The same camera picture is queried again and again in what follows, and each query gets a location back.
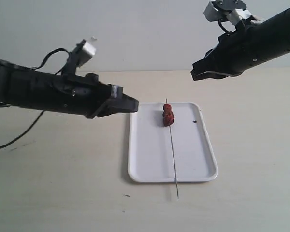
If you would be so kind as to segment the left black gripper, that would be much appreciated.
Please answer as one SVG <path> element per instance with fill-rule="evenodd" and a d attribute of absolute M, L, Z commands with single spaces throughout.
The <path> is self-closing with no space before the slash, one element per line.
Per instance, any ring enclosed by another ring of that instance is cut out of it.
<path fill-rule="evenodd" d="M 87 77 L 53 75 L 29 69 L 9 71 L 9 104 L 21 108 L 83 115 L 86 118 L 135 113 L 139 101 L 123 88 Z"/>

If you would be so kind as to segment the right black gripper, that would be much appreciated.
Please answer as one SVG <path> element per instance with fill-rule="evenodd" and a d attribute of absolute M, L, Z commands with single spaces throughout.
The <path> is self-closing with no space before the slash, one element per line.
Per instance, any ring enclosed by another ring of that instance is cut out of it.
<path fill-rule="evenodd" d="M 257 26 L 241 26 L 236 33 L 220 36 L 217 47 L 193 63 L 194 81 L 220 80 L 290 53 L 290 8 Z"/>

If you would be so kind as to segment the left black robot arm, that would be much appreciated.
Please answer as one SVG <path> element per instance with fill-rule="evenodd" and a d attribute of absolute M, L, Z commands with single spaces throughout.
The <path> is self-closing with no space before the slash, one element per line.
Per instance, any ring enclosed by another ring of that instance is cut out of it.
<path fill-rule="evenodd" d="M 135 113 L 139 102 L 96 74 L 54 75 L 0 60 L 0 107 L 82 115 L 88 119 Z"/>

